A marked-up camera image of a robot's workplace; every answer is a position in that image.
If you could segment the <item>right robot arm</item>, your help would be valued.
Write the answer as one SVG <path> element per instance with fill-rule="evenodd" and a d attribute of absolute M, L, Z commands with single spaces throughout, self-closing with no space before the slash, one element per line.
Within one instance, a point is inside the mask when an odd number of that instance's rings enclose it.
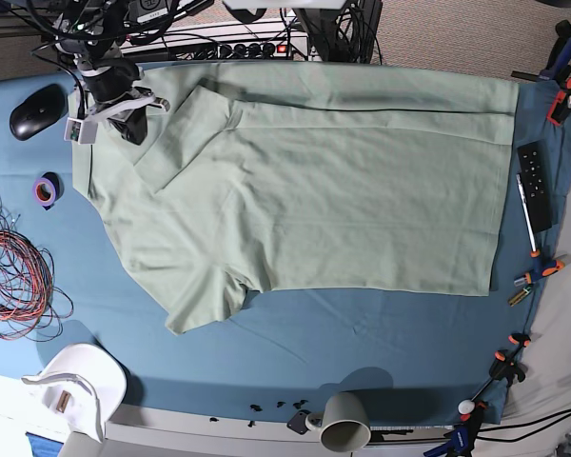
<path fill-rule="evenodd" d="M 131 33 L 147 29 L 127 26 L 128 3 L 68 1 L 53 21 L 34 1 L 24 8 L 37 27 L 54 38 L 51 45 L 73 59 L 78 106 L 67 120 L 65 138 L 91 145 L 99 126 L 107 123 L 125 141 L 141 145 L 148 134 L 147 108 L 167 111 L 169 103 L 137 85 L 143 70 L 121 51 Z"/>

